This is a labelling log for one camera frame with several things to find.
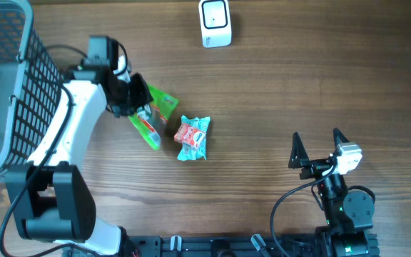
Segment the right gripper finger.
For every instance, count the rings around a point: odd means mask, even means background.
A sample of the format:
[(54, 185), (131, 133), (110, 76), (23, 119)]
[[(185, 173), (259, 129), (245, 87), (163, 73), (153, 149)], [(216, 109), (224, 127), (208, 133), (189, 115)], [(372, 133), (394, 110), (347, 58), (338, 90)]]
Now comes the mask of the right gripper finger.
[(333, 129), (333, 141), (336, 152), (343, 152), (344, 148), (348, 146), (349, 140), (343, 135), (339, 128)]
[(302, 168), (308, 165), (309, 157), (298, 132), (293, 134), (292, 150), (289, 158), (288, 167)]

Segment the green snack bag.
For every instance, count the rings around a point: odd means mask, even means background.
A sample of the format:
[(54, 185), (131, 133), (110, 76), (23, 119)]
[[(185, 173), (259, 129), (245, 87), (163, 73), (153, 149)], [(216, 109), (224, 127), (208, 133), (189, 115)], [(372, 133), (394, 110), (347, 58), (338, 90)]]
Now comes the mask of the green snack bag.
[(148, 89), (153, 97), (152, 102), (138, 108), (137, 112), (128, 119), (148, 145), (158, 150), (161, 146), (161, 136), (178, 105), (178, 99), (150, 84)]

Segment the small orange white box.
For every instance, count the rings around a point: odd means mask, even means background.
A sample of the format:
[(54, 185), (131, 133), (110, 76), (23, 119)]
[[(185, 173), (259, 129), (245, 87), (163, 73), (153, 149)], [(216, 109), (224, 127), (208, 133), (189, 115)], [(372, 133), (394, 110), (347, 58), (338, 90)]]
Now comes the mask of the small orange white box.
[(198, 150), (202, 142), (206, 139), (206, 132), (200, 129), (182, 123), (174, 135), (174, 140), (178, 143), (186, 144), (191, 148)]

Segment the teal tissue packet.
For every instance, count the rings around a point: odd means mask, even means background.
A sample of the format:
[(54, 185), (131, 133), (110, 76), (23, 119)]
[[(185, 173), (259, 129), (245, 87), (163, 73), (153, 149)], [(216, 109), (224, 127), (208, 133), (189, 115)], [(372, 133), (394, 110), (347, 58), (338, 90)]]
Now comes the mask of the teal tissue packet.
[[(203, 131), (204, 133), (207, 132), (209, 124), (210, 124), (210, 117), (198, 118), (195, 117), (194, 119), (189, 119), (186, 116), (181, 117), (181, 123), (188, 124), (196, 129)], [(182, 145), (182, 149), (178, 154), (179, 161), (194, 161), (201, 158), (207, 159), (206, 156), (206, 138), (203, 139), (198, 149), (194, 149), (187, 144)]]

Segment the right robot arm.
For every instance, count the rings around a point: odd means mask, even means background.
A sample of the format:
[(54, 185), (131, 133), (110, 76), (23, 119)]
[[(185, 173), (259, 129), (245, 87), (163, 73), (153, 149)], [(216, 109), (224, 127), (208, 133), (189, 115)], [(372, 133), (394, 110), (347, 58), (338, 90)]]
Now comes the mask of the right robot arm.
[(326, 226), (315, 230), (322, 256), (379, 256), (373, 227), (375, 194), (364, 186), (347, 186), (345, 175), (355, 170), (362, 149), (333, 129), (335, 150), (327, 157), (311, 160), (297, 132), (293, 134), (288, 167), (301, 170), (300, 179), (312, 179), (315, 200), (325, 214)]

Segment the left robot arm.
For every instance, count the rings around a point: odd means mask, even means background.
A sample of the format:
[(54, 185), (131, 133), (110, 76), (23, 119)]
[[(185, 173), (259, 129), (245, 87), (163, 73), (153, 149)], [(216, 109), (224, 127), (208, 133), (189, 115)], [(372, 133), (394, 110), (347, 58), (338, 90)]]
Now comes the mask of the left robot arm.
[(104, 111), (115, 117), (153, 115), (147, 83), (128, 67), (122, 43), (91, 36), (80, 65), (54, 80), (61, 96), (45, 136), (25, 164), (6, 173), (11, 205), (2, 228), (13, 221), (21, 238), (50, 243), (53, 251), (139, 255), (124, 228), (97, 216), (80, 172), (91, 133)]

